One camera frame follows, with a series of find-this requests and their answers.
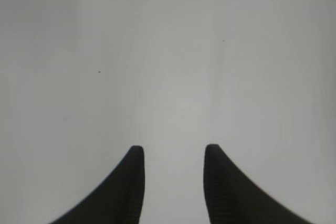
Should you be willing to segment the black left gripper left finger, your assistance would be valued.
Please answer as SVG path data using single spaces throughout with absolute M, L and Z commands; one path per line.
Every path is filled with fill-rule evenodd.
M 139 223 L 144 192 L 144 149 L 134 145 L 97 188 L 53 223 Z

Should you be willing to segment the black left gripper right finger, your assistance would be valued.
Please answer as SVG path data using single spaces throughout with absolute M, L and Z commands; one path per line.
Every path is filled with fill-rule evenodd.
M 210 223 L 309 223 L 259 188 L 218 144 L 205 148 L 203 188 Z

